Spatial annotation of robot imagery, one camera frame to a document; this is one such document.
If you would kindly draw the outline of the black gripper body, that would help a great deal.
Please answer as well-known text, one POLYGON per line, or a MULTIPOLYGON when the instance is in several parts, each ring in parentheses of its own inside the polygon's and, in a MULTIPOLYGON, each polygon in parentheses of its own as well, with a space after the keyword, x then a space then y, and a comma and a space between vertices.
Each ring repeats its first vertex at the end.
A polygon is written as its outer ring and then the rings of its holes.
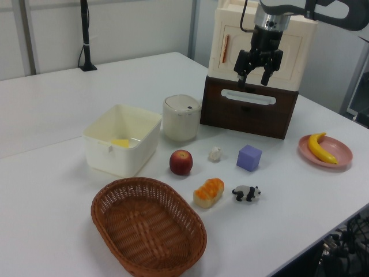
POLYGON ((258 25, 255 25, 254 30, 250 50, 252 62, 265 62, 267 58, 281 60, 282 51, 279 45, 282 32, 264 29, 258 25))

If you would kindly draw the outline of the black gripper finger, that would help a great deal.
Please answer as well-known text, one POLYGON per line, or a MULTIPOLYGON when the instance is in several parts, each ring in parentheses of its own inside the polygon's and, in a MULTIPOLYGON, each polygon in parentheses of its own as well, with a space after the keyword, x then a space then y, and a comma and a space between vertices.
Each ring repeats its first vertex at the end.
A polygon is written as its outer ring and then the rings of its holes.
POLYGON ((234 66, 237 73, 238 87, 244 88, 248 74, 255 69, 252 63, 252 54, 245 50, 240 50, 234 66))
POLYGON ((282 50, 272 51, 271 53, 267 54, 265 58, 263 58, 262 66, 264 68, 264 73, 261 78, 262 85, 267 86, 273 73, 279 71, 282 58, 282 50))

